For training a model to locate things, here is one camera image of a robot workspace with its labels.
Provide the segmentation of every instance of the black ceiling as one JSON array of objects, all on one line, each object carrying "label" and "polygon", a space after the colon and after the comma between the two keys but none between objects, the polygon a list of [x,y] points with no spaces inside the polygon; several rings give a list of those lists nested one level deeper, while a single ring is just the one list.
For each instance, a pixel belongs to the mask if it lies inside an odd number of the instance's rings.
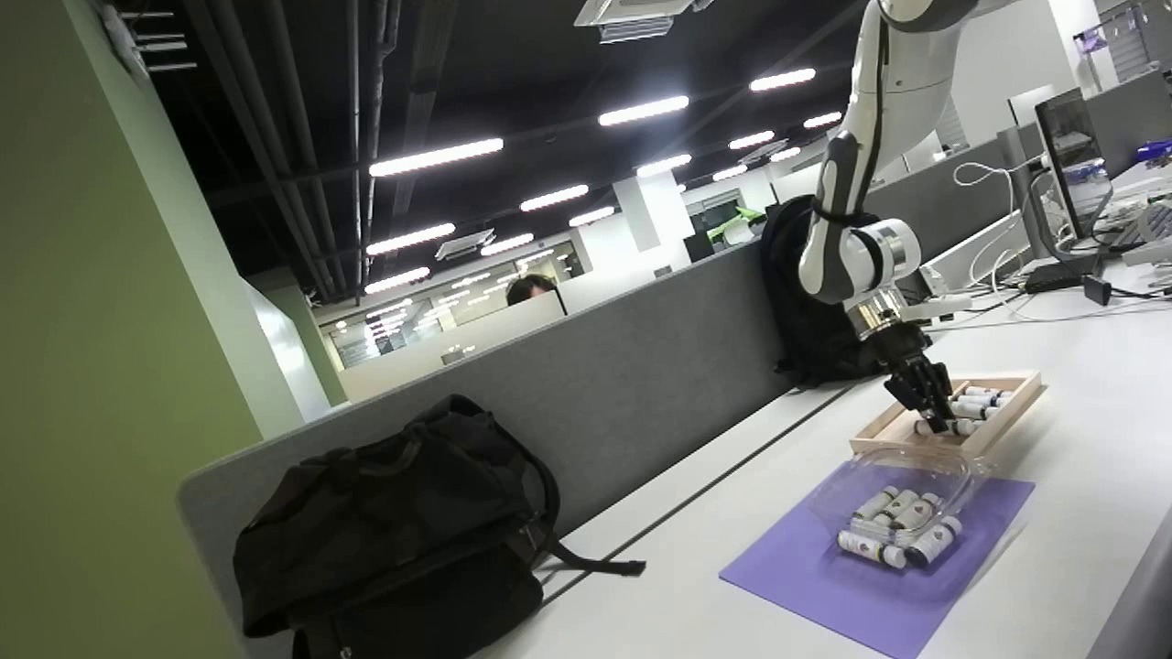
[{"label": "black ceiling", "polygon": [[[462,230],[561,233],[638,162],[690,150],[685,183],[731,165],[727,137],[842,108],[859,4],[714,0],[670,36],[599,47],[574,29],[583,0],[122,0],[176,12],[194,73],[154,78],[242,274],[293,268],[314,300],[432,263],[434,244],[366,259],[362,244],[432,218]],[[747,95],[768,69],[818,65],[790,91]],[[690,112],[596,126],[657,95]],[[381,152],[502,136],[497,157],[370,183]],[[591,183],[578,206],[519,217],[530,192]]]}]

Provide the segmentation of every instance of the black backpack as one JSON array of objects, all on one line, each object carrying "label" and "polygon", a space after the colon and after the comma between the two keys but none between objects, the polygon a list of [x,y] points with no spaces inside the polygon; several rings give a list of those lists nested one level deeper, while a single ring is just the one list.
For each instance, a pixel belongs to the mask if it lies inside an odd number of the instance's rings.
[{"label": "black backpack", "polygon": [[790,197],[771,208],[757,242],[757,263],[782,348],[780,373],[796,388],[881,373],[878,353],[858,340],[846,309],[837,305],[812,300],[797,281],[810,208],[812,197]]},{"label": "black backpack", "polygon": [[462,659],[542,602],[530,567],[639,575],[554,539],[556,478],[487,408],[451,396],[401,433],[293,464],[238,534],[246,638],[295,659]]}]

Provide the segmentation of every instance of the fluorescent light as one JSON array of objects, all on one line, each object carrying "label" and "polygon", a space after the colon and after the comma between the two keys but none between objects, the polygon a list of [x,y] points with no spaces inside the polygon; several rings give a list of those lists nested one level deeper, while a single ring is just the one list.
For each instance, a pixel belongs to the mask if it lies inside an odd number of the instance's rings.
[{"label": "fluorescent light", "polygon": [[727,150],[752,150],[752,145],[760,145],[760,143],[771,143],[771,132],[740,136],[740,137],[727,143]]},{"label": "fluorescent light", "polygon": [[509,253],[509,248],[519,248],[519,244],[530,244],[530,242],[533,242],[533,233],[514,233],[504,242],[493,242],[493,244],[478,248],[478,256],[497,256],[497,253]]},{"label": "fluorescent light", "polygon": [[487,276],[489,276],[489,270],[478,270],[478,274],[472,274],[472,276],[455,281],[451,289],[472,289],[472,284],[478,284],[478,281],[487,281]]},{"label": "fluorescent light", "polygon": [[386,176],[401,176],[401,172],[417,172],[417,168],[439,168],[451,162],[487,157],[497,150],[504,150],[504,137],[476,137],[476,143],[458,143],[458,145],[442,145],[442,150],[421,150],[421,152],[406,152],[406,157],[375,162],[370,176],[386,178]]},{"label": "fluorescent light", "polygon": [[570,217],[570,225],[587,225],[587,224],[596,224],[596,218],[608,218],[608,217],[616,217],[616,206],[599,206],[599,208],[578,211],[578,217]]},{"label": "fluorescent light", "polygon": [[548,208],[548,206],[563,206],[563,200],[574,200],[574,197],[587,197],[591,187],[578,183],[578,187],[563,187],[563,190],[554,190],[554,192],[537,192],[537,197],[527,197],[519,200],[519,211],[533,211],[533,208]]},{"label": "fluorescent light", "polygon": [[788,150],[768,152],[768,162],[788,162],[788,157],[797,157],[797,152],[802,152],[797,145],[788,145]]},{"label": "fluorescent light", "polygon": [[434,225],[421,225],[421,230],[409,230],[409,233],[394,233],[394,236],[366,244],[366,253],[370,256],[400,253],[400,248],[409,248],[409,244],[439,242],[445,233],[455,233],[455,224],[434,224]]},{"label": "fluorescent light", "polygon": [[663,117],[663,112],[680,112],[680,108],[690,108],[690,102],[692,102],[690,95],[665,95],[657,102],[638,102],[638,107],[596,112],[596,124],[616,126],[616,124],[633,124],[633,119]]},{"label": "fluorescent light", "polygon": [[390,306],[378,306],[378,309],[370,309],[366,317],[401,316],[406,306],[412,306],[412,300],[409,300],[409,297],[406,297],[406,300],[394,300]]},{"label": "fluorescent light", "polygon": [[747,165],[731,165],[731,168],[714,172],[709,178],[719,183],[719,178],[731,178],[731,176],[742,176],[742,172],[747,172]]},{"label": "fluorescent light", "polygon": [[639,168],[633,168],[638,176],[663,176],[670,168],[685,168],[692,162],[692,152],[672,152],[672,157],[663,157],[663,162],[647,162]]},{"label": "fluorescent light", "polygon": [[810,117],[802,126],[804,132],[818,132],[818,126],[826,126],[826,124],[837,124],[842,119],[842,112],[818,112],[818,117]]},{"label": "fluorescent light", "polygon": [[432,274],[428,268],[412,268],[412,270],[401,270],[401,274],[390,274],[390,276],[370,281],[370,284],[366,284],[366,297],[378,297],[378,294],[389,294],[389,289],[409,284],[409,281],[428,276],[428,274]]},{"label": "fluorescent light", "polygon": [[788,73],[757,78],[757,81],[752,81],[747,86],[752,86],[754,95],[760,95],[760,91],[771,91],[771,86],[810,82],[812,78],[818,78],[818,69],[788,69]]}]

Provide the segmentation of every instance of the computer monitor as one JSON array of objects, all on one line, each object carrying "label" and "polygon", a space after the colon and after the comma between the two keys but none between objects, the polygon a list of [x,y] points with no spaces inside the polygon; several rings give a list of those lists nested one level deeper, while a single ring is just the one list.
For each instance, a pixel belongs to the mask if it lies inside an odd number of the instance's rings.
[{"label": "computer monitor", "polygon": [[1057,200],[1066,206],[1073,230],[1089,236],[1112,187],[1085,95],[1066,91],[1039,102],[1036,124],[1055,168]]}]

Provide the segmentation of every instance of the desk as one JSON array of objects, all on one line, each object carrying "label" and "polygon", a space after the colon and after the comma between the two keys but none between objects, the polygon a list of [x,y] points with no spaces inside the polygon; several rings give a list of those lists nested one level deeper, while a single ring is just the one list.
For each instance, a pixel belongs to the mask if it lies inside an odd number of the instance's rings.
[{"label": "desk", "polygon": [[1163,309],[1172,309],[1167,300],[1133,300],[1133,297],[1116,297],[1116,300],[1111,300],[1111,306],[1100,306],[1085,297],[1079,284],[1073,284],[1073,289],[1017,297],[987,316],[962,309],[953,322],[931,325],[931,334],[950,335],[950,334],[985,330],[985,325],[1075,322],[1075,317],[1163,316]]},{"label": "desk", "polygon": [[[1051,390],[991,458],[1036,494],[928,656],[1163,656],[1172,628],[1151,621],[1167,618],[1172,593],[1167,345],[1172,316],[981,325],[936,345],[953,370],[1039,370]],[[622,555],[643,555],[643,578],[587,578],[478,656],[873,656],[719,571],[830,474],[886,403],[878,383],[854,388],[633,541]]]},{"label": "desk", "polygon": [[1172,165],[1133,165],[1128,172],[1112,176],[1112,200],[1156,197],[1172,190]]}]

